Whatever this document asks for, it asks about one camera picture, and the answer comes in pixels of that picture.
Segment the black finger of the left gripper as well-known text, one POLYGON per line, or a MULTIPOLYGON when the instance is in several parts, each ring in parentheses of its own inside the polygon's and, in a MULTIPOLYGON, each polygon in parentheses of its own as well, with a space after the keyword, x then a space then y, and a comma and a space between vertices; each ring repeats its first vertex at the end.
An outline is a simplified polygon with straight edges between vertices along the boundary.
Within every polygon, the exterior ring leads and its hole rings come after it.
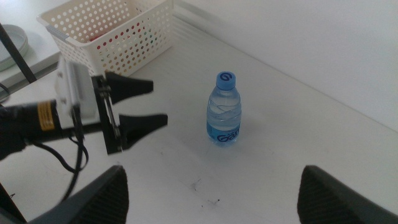
POLYGON ((148 134, 163 128, 168 124, 166 114, 149 116, 119 116, 119 130, 123 149, 130 149, 136 142, 148 134))
POLYGON ((113 72, 107 72, 105 77, 106 83, 111 89, 112 104, 133 96, 148 94, 154 90, 154 82, 152 80, 124 77, 113 72))

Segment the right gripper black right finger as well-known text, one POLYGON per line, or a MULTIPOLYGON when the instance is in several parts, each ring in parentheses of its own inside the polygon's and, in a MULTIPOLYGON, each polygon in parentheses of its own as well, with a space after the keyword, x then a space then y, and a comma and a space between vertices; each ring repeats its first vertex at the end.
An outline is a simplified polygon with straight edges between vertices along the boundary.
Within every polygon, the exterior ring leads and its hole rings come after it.
POLYGON ((317 166, 305 166, 298 193, 301 223, 391 223, 397 215, 355 192, 317 166))

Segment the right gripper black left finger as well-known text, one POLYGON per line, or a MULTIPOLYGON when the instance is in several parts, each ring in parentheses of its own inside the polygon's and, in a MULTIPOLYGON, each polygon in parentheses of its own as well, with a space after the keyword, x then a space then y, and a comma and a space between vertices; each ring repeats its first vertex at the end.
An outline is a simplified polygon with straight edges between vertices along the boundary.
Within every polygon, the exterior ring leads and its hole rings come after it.
POLYGON ((92 183, 31 223, 125 224, 129 210, 127 175, 112 166, 92 183))

